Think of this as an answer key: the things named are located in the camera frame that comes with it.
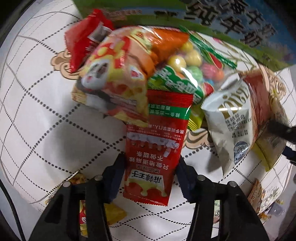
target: red wrapper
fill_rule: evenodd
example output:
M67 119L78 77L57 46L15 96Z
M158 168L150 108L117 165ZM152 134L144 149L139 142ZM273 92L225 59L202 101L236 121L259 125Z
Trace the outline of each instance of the red wrapper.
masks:
M193 95L148 90L147 97L148 127L127 125L123 196L167 206Z
M99 9L75 24L65 33L68 51L71 53L71 73L76 72L99 43L114 30L113 23Z

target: table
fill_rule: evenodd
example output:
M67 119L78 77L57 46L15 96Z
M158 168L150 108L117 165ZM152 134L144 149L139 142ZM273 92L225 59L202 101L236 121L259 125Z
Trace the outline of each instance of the table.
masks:
M92 178L125 149L123 122L71 99L78 74L69 73L64 33L80 19L70 0L44 6L14 36L1 69L1 166L8 181L40 212L48 196L76 170ZM288 68L273 73L238 48L201 36L217 51L237 60L238 70L260 68L268 90L276 90L280 96L289 123L296 124L296 92ZM182 155L199 174L219 183L234 180L246 194L259 179L266 192L261 209L277 199L289 177L285 157L265 172L251 151L223 178L216 150L204 129L187 132ZM168 207L125 199L123 186L122 182L114 202L128 216L110 227L115 240L185 240L194 205L183 198L177 178ZM218 225L213 225L212 236L217 235Z

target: orange candy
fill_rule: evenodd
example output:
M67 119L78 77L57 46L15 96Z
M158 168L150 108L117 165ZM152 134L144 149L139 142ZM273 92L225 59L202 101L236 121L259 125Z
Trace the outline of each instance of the orange candy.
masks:
M222 69L218 69L213 77L213 81L219 82L224 79L224 73Z

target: snack pile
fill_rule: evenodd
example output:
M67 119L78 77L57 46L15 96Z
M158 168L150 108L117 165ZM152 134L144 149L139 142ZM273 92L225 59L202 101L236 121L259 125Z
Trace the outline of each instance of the snack pile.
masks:
M188 127L201 127L204 113L200 108L204 99L223 84L233 73L236 64L202 43L194 35L159 66L148 81L151 89L193 94Z
M166 61L187 40L186 33L143 26L113 31L86 61L73 99L146 127L147 79L157 64Z
M127 124L124 197L167 206L186 129L199 129L204 117L224 176L251 148L272 168L286 142L266 125L288 122L259 70L230 82L236 63L183 27L112 30L94 10L65 39L72 71L88 58L72 99Z

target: wafer package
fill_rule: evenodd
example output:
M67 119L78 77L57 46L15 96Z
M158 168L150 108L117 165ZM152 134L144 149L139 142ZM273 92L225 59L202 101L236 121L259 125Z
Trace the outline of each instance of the wafer package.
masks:
M148 90L148 127L127 125L123 196L168 205L193 95Z

